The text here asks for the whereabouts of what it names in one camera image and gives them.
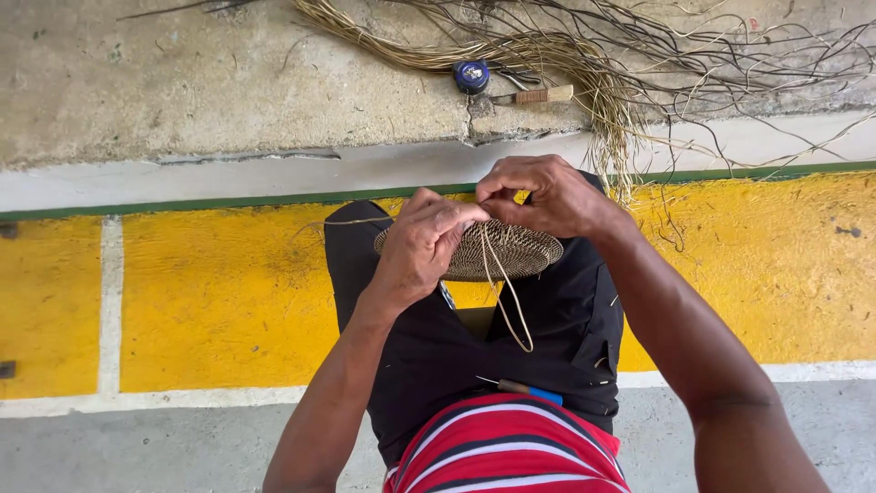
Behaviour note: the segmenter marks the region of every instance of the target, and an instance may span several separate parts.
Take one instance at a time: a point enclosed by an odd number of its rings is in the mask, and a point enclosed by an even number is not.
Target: tape measure
[[[470,96],[484,92],[487,82],[490,81],[487,60],[483,58],[477,61],[458,61],[451,68],[456,87]]]

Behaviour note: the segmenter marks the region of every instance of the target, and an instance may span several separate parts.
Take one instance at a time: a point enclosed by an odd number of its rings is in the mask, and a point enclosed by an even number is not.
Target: red striped shirt
[[[439,412],[390,469],[384,493],[628,493],[620,442],[538,397],[491,394]]]

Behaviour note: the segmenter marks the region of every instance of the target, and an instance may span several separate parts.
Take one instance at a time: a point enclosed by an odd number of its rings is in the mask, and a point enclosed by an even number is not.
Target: person
[[[530,195],[517,204],[521,189]],[[265,493],[334,490],[366,408],[384,491],[628,491],[611,436],[624,311],[687,408],[700,491],[828,491],[766,374],[594,175],[556,155],[508,157],[476,200],[419,189],[394,223],[326,225],[341,337],[289,418]],[[463,232],[490,216],[564,246],[554,265],[513,282],[530,354],[499,314],[486,340],[472,336],[437,287]],[[327,221],[382,217],[354,202]],[[373,241],[387,227],[378,255]],[[478,376],[554,392],[562,407]]]

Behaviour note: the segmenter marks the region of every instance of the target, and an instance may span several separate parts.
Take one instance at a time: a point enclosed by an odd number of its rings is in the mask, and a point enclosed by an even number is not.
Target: man's right hand
[[[532,203],[514,202],[518,190],[532,192]],[[494,218],[546,232],[556,238],[592,238],[629,220],[610,198],[599,192],[556,154],[513,156],[496,161],[477,184],[477,202]]]

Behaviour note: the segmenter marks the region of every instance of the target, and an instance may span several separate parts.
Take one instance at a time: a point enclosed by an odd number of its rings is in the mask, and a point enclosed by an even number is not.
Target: coiled basket weaving
[[[387,231],[383,230],[374,239],[374,249],[378,253],[383,252]],[[560,260],[561,256],[562,244],[553,236],[490,219],[475,223],[463,233],[442,280],[486,282],[487,268],[490,270],[490,280],[504,280],[499,264],[508,279],[519,279],[539,274]]]

